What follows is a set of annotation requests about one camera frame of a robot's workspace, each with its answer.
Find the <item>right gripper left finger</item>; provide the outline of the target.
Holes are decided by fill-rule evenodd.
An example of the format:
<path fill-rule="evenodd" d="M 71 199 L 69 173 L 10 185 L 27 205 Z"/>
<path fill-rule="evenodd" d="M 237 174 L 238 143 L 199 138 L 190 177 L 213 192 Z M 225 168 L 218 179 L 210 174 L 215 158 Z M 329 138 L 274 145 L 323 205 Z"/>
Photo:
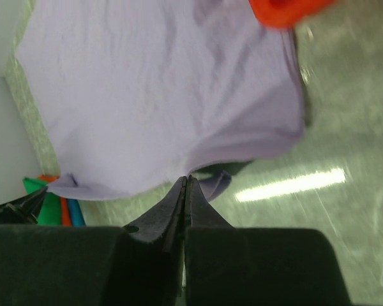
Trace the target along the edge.
<path fill-rule="evenodd" d="M 169 252 L 183 226 L 187 178 L 179 178 L 157 204 L 123 229 L 138 242 Z"/>

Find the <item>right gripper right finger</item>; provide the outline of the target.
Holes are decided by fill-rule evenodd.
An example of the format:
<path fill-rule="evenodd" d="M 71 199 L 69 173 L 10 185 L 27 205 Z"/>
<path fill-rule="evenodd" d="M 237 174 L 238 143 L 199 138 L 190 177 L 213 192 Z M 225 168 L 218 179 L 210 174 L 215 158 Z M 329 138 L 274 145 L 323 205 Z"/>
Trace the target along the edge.
<path fill-rule="evenodd" d="M 232 228 L 206 200 L 198 180 L 191 175 L 187 178 L 184 202 L 184 226 L 208 228 Z"/>

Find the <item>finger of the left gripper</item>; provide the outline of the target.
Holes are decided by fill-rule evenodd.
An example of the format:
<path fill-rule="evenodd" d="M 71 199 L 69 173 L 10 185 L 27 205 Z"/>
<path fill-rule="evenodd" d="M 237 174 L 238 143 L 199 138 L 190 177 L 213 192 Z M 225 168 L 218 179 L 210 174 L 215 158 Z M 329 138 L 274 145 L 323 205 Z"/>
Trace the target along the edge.
<path fill-rule="evenodd" d="M 47 186 L 18 198 L 0 204 L 0 223 L 37 223 L 37 218 L 47 195 Z"/>

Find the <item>purple t-shirt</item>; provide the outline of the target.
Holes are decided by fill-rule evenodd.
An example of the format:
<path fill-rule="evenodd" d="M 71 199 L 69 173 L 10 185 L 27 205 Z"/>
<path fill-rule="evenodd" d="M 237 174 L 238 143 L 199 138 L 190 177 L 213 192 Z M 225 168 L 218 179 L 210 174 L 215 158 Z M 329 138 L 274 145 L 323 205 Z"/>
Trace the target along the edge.
<path fill-rule="evenodd" d="M 260 25 L 248 1 L 37 1 L 15 55 L 65 198 L 274 158 L 304 131 L 293 33 Z"/>

